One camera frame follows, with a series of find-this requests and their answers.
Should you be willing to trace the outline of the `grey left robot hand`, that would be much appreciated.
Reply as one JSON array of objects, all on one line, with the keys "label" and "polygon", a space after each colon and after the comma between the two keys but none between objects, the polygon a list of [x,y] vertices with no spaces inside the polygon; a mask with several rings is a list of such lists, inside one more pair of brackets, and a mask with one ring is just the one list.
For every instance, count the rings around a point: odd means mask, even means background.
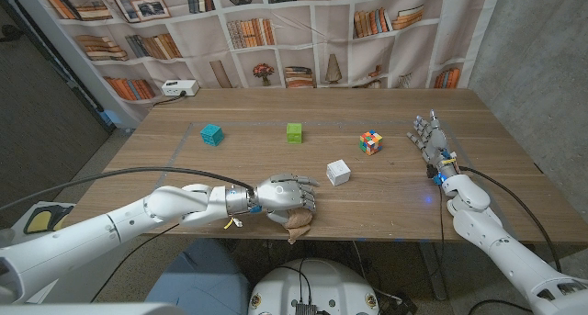
[{"label": "grey left robot hand", "polygon": [[254,188],[250,202],[266,211],[274,222],[285,224],[292,209],[304,208],[311,213],[316,211],[314,186],[317,180],[295,174],[274,174]]}]

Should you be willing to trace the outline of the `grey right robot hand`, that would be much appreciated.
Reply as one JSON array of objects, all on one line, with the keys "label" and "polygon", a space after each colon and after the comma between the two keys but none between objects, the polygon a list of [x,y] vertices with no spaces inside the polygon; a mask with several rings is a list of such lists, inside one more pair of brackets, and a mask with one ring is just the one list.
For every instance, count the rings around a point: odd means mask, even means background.
[{"label": "grey right robot hand", "polygon": [[447,142],[447,136],[441,128],[441,123],[430,111],[430,119],[417,116],[413,122],[415,134],[408,132],[407,137],[422,152],[424,161],[433,166],[444,178],[449,178],[458,173],[455,157]]}]

